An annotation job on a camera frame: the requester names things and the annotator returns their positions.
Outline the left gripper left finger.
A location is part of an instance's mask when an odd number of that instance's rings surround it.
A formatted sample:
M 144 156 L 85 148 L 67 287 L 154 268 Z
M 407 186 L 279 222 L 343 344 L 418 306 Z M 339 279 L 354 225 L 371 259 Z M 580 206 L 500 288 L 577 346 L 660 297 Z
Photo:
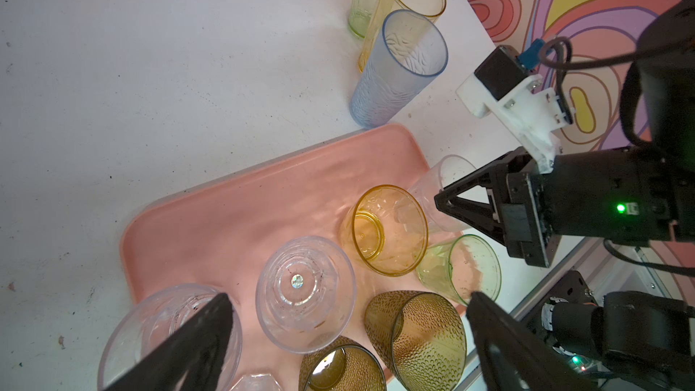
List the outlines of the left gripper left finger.
M 233 331 L 233 304 L 219 293 L 110 390 L 215 390 Z

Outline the pink plastic tray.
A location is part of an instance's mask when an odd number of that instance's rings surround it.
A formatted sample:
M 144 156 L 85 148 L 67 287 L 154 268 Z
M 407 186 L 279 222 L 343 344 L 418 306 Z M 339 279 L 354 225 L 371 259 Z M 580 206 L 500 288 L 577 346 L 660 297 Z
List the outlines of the pink plastic tray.
M 243 330 L 238 375 L 268 373 L 295 390 L 302 356 L 276 346 L 257 318 L 266 262 L 299 237 L 338 240 L 341 221 L 367 190 L 409 188 L 429 168 L 410 131 L 390 124 L 176 195 L 138 215 L 122 237 L 132 298 L 181 283 L 228 293 Z

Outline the amber glass row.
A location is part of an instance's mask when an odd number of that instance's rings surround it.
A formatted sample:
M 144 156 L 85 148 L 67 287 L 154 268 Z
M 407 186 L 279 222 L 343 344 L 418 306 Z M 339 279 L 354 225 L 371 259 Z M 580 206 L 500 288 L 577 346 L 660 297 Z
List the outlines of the amber glass row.
M 347 211 L 338 241 L 355 264 L 400 277 L 422 262 L 429 244 L 428 221 L 417 200 L 403 188 L 374 186 Z

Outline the blue tinted glass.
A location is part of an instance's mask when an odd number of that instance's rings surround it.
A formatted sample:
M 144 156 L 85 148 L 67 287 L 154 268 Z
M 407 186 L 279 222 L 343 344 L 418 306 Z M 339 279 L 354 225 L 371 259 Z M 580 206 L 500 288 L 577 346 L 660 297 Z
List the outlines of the blue tinted glass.
M 384 20 L 349 103 L 361 128 L 387 124 L 449 63 L 440 30 L 426 17 L 396 10 Z

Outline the olive glass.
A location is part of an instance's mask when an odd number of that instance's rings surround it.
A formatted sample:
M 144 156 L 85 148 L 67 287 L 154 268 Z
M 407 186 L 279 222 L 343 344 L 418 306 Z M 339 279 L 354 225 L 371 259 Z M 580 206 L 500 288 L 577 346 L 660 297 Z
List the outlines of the olive glass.
M 466 364 L 463 322 L 428 291 L 388 291 L 367 304 L 364 327 L 387 368 L 407 390 L 453 390 Z

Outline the light green glass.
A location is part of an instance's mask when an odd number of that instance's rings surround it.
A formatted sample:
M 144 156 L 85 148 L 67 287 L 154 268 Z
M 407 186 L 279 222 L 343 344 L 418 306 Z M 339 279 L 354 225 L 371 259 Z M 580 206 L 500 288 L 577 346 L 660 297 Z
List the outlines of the light green glass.
M 465 306 L 476 291 L 492 300 L 501 292 L 499 258 L 478 235 L 462 235 L 429 247 L 416 274 L 425 288 Z

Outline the brown glass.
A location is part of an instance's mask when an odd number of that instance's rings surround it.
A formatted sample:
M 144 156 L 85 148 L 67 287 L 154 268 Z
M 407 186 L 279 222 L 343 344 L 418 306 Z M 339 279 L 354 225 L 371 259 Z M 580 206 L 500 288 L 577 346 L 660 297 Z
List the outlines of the brown glass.
M 303 357 L 298 389 L 386 390 L 387 380 L 368 349 L 340 336 L 329 346 Z

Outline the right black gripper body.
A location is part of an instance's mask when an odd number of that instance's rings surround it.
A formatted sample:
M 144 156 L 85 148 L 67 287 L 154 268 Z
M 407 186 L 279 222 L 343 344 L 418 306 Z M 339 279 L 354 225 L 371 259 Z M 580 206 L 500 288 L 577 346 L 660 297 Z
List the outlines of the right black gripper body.
M 563 235 L 614 244 L 694 239 L 694 174 L 645 148 L 559 156 L 548 174 L 523 149 L 490 164 L 495 239 L 547 267 Z

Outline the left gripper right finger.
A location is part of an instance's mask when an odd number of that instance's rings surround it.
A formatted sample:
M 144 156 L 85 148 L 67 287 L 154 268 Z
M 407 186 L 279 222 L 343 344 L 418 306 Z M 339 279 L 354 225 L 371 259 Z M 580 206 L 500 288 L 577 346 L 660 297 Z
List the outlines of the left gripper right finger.
M 596 390 L 486 294 L 476 291 L 466 317 L 490 390 Z

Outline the clear glass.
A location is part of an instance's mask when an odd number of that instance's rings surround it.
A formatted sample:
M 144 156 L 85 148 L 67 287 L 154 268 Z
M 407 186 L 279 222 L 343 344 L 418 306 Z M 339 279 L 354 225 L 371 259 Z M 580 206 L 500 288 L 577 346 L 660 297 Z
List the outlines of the clear glass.
M 448 155 L 443 157 L 409 188 L 408 193 L 417 200 L 425 212 L 431 234 L 455 233 L 469 228 L 468 224 L 439 211 L 435 205 L 434 197 L 446 186 L 472 174 L 475 170 L 476 167 L 467 159 L 457 155 Z
M 257 318 L 281 349 L 309 354 L 345 331 L 357 301 L 355 271 L 331 240 L 311 235 L 284 244 L 267 261 L 255 292 Z
M 108 386 L 144 360 L 156 347 L 182 328 L 215 295 L 222 293 L 200 284 L 180 284 L 151 295 L 121 321 L 102 353 L 97 389 Z M 242 355 L 242 325 L 233 304 L 233 331 L 229 338 L 221 376 L 215 390 L 229 390 Z
M 282 387 L 271 374 L 247 374 L 239 378 L 231 391 L 282 391 Z

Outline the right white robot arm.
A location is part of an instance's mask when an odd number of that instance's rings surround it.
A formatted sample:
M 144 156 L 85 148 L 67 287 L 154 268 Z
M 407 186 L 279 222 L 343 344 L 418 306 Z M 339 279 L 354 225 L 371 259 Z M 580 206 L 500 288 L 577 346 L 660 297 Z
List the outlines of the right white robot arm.
M 534 69 L 568 72 L 626 64 L 618 113 L 623 148 L 564 155 L 554 131 L 572 123 L 560 84 L 534 92 Z M 459 98 L 476 117 L 495 115 L 519 141 L 445 186 L 436 208 L 503 244 L 526 264 L 548 267 L 564 235 L 623 245 L 694 238 L 694 0 L 682 0 L 639 36 L 635 50 L 576 62 L 570 40 L 524 52 L 496 48 Z M 694 309 L 640 291 L 576 299 L 578 284 L 552 289 L 529 323 L 475 291 L 467 318 L 490 390 L 596 390 L 620 379 L 645 390 L 691 390 Z

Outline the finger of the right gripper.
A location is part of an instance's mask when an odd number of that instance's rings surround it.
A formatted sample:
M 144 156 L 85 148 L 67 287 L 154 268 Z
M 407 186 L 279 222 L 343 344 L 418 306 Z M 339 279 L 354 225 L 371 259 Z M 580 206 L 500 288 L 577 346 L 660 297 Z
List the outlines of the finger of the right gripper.
M 471 216 L 472 220 L 466 219 L 461 221 L 451 215 L 436 210 L 434 212 L 434 223 L 437 228 L 443 232 L 462 232 L 468 228 L 473 228 L 495 240 L 498 244 L 506 244 L 504 226 L 497 212 L 469 212 L 468 216 Z
M 530 154 L 523 147 L 509 151 L 474 172 L 446 186 L 435 197 L 436 208 L 441 212 L 463 210 L 464 195 L 474 188 L 490 192 L 490 208 L 511 203 L 508 175 L 521 172 L 530 163 Z

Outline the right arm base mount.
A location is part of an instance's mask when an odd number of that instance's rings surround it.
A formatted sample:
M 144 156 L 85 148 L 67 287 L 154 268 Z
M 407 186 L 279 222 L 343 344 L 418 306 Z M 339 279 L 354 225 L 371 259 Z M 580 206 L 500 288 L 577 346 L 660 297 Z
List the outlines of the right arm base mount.
M 531 333 L 559 356 L 601 360 L 603 308 L 584 277 L 569 271 L 521 320 Z

